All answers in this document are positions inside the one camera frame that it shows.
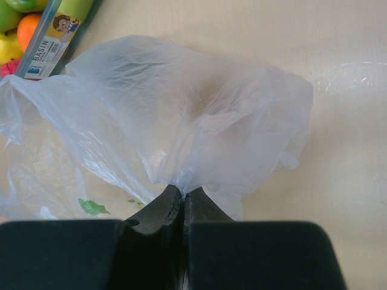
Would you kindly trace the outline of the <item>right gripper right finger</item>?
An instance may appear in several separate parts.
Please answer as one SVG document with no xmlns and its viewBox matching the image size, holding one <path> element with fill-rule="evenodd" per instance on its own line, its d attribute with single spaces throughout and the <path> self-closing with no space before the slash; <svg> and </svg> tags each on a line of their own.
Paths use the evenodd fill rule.
<svg viewBox="0 0 387 290">
<path fill-rule="evenodd" d="M 198 188 L 186 196 L 191 289 L 346 289 L 325 230 L 306 221 L 237 222 Z"/>
</svg>

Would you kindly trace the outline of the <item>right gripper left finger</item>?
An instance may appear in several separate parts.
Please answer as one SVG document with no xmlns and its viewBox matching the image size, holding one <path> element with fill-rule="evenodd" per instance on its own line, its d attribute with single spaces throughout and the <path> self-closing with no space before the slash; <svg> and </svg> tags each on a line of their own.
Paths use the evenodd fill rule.
<svg viewBox="0 0 387 290">
<path fill-rule="evenodd" d="M 167 186 L 125 219 L 1 225 L 2 289 L 181 289 L 183 206 Z"/>
</svg>

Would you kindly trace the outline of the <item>clear plastic bag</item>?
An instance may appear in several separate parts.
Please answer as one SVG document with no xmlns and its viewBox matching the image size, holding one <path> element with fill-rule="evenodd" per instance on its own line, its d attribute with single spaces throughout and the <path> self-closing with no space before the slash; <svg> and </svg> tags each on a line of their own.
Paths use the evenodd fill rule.
<svg viewBox="0 0 387 290">
<path fill-rule="evenodd" d="M 226 76 L 189 123 L 189 93 Z M 231 217 L 241 196 L 294 169 L 313 87 L 149 36 L 101 43 L 64 75 L 1 81 L 1 219 L 126 219 L 168 185 L 201 187 Z"/>
</svg>

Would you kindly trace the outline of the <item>yellow toy pear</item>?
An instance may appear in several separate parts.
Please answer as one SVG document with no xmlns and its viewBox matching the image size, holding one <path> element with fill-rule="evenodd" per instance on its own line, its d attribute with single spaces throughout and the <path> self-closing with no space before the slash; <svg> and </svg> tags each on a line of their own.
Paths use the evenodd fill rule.
<svg viewBox="0 0 387 290">
<path fill-rule="evenodd" d="M 0 64 L 3 65 L 9 61 L 20 59 L 23 52 L 19 47 L 16 30 L 1 33 L 0 38 Z"/>
</svg>

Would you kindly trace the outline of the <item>green fruit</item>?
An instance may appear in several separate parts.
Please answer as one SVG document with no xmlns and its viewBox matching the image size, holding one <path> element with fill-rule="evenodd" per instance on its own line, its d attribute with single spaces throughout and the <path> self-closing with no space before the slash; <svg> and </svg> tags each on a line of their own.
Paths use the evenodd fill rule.
<svg viewBox="0 0 387 290">
<path fill-rule="evenodd" d="M 0 31 L 2 33 L 16 28 L 23 18 L 23 14 L 11 6 L 5 0 L 0 0 Z"/>
</svg>

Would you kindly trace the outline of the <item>brown kiwi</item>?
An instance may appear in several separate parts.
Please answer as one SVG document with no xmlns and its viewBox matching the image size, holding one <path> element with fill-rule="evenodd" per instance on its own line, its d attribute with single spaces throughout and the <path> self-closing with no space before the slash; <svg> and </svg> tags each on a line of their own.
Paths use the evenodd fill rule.
<svg viewBox="0 0 387 290">
<path fill-rule="evenodd" d="M 187 116 L 189 123 L 195 122 L 207 108 L 220 96 L 224 86 L 229 81 L 226 76 L 215 76 L 201 80 L 189 93 L 187 101 Z"/>
</svg>

